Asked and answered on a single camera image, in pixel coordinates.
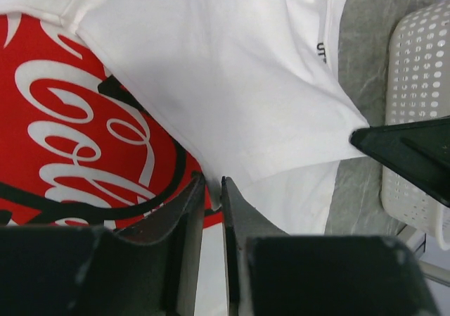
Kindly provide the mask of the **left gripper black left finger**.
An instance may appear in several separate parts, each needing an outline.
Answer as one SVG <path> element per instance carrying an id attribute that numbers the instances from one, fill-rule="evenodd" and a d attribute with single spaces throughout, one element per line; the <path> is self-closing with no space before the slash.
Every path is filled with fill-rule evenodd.
<path id="1" fill-rule="evenodd" d="M 3 227 L 2 315 L 192 315 L 205 180 L 118 232 Z"/>

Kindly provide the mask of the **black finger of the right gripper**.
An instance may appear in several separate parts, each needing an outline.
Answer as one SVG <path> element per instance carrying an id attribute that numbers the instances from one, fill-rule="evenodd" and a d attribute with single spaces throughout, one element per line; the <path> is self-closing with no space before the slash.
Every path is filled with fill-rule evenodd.
<path id="1" fill-rule="evenodd" d="M 449 207 L 449 117 L 355 130 L 349 142 Z"/>

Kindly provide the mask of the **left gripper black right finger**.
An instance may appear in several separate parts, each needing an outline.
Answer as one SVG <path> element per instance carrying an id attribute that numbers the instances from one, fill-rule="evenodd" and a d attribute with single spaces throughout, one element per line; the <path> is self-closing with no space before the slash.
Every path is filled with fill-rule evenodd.
<path id="1" fill-rule="evenodd" d="M 438 315 L 393 236 L 289 235 L 221 181 L 230 315 Z"/>

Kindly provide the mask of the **white t-shirt red print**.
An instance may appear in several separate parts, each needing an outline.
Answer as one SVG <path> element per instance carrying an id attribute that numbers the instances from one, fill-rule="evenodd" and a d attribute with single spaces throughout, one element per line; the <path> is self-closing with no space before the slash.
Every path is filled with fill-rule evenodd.
<path id="1" fill-rule="evenodd" d="M 338 82 L 347 0 L 1 0 L 1 224 L 122 229 L 207 181 L 197 315 L 226 315 L 222 177 L 322 234 L 366 120 Z"/>

